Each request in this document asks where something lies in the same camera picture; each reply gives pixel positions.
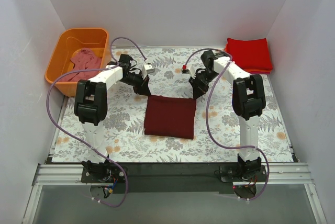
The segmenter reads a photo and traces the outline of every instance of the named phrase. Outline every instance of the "red folded cloth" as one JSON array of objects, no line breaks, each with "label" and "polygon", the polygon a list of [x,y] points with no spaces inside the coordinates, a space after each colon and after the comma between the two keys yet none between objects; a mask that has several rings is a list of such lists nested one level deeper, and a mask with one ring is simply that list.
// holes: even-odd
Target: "red folded cloth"
[{"label": "red folded cloth", "polygon": [[193,139],[195,108],[191,98],[149,96],[144,134]]},{"label": "red folded cloth", "polygon": [[233,61],[253,74],[269,74],[273,67],[266,38],[250,41],[228,38],[226,51],[232,55]]},{"label": "red folded cloth", "polygon": [[[91,49],[83,48],[74,57],[71,62],[74,63],[73,71],[86,69],[99,69],[101,58],[98,58]],[[88,80],[98,74],[98,71],[78,72],[69,74],[59,80],[59,82],[78,82],[80,79]]]}]

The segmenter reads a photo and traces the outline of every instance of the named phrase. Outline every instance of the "orange plastic tub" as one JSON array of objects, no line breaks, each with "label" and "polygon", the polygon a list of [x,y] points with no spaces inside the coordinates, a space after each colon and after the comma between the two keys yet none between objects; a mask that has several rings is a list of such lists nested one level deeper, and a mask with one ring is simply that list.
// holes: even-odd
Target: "orange plastic tub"
[{"label": "orange plastic tub", "polygon": [[[102,58],[101,68],[104,68],[110,61],[110,55],[106,54],[108,49],[108,32],[106,30],[101,28],[69,29],[58,39],[45,74],[46,80],[52,84],[60,75],[72,71],[74,64],[70,58],[82,48],[90,48],[97,57]],[[55,86],[65,96],[75,96],[77,82],[57,82]]]}]

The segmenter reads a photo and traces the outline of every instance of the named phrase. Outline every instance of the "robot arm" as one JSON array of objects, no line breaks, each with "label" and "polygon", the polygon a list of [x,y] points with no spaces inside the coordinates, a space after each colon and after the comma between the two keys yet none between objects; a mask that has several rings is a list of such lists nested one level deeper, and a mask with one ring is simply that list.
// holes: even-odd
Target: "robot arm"
[{"label": "robot arm", "polygon": [[[120,65],[114,69],[102,71],[89,80],[77,83],[74,113],[79,117],[86,134],[86,142],[100,153],[107,156],[104,142],[103,120],[107,115],[107,91],[118,81],[133,86],[136,94],[150,96],[148,74],[154,72],[151,64],[144,64],[140,73],[132,72],[133,58],[121,54]],[[106,68],[111,68],[116,62],[109,62]],[[103,162],[103,158],[90,151],[88,157],[92,162]]]},{"label": "robot arm", "polygon": [[[205,51],[201,60],[206,67],[194,71],[191,67],[189,82],[193,88],[193,99],[198,99],[208,91],[208,84],[223,71],[230,58],[224,53]],[[263,80],[260,75],[251,75],[230,63],[223,77],[233,86],[232,106],[240,124],[240,145],[258,146],[260,116],[265,108]],[[252,176],[261,168],[259,152],[253,148],[239,149],[238,163],[244,176]]]}]

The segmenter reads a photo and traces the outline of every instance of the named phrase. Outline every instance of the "white backdrop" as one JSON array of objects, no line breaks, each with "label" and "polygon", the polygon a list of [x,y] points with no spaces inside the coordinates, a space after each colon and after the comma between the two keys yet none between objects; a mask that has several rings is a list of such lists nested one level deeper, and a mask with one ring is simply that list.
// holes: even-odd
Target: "white backdrop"
[{"label": "white backdrop", "polygon": [[146,46],[265,37],[285,0],[51,0],[66,29],[103,27]]},{"label": "white backdrop", "polygon": [[268,40],[271,81],[293,148],[335,223],[335,0],[287,0]]},{"label": "white backdrop", "polygon": [[[50,0],[0,3],[0,223],[18,224],[54,133],[46,113],[44,72],[64,27]],[[62,96],[53,93],[56,117],[61,102]]]}]

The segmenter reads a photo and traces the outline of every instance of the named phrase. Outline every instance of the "floral pattern mat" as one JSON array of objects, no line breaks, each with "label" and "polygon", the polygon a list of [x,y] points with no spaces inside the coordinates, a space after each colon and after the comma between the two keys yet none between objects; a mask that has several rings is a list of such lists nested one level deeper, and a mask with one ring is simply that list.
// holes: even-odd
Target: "floral pattern mat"
[{"label": "floral pattern mat", "polygon": [[[144,48],[143,53],[156,68],[150,75],[149,88],[153,95],[192,97],[188,75],[181,67],[194,48]],[[130,54],[142,67],[143,60],[137,49],[115,49],[113,53]],[[190,63],[198,68],[203,64],[200,54]],[[284,126],[279,114],[269,79],[262,75],[266,108],[261,116],[259,147],[271,162],[293,162]],[[106,150],[116,162],[235,162],[237,151],[216,146],[209,138],[205,109],[209,92],[197,100],[194,140],[145,136],[143,123],[147,97],[134,94],[132,87],[121,82],[108,91],[108,113],[104,121]],[[240,142],[238,118],[233,112],[231,85],[222,77],[211,99],[209,124],[213,136],[221,144],[236,147]],[[74,98],[69,98],[62,127],[78,137],[85,138],[84,130],[73,112]],[[88,148],[78,141],[59,133],[53,162],[81,162],[86,160]]]}]

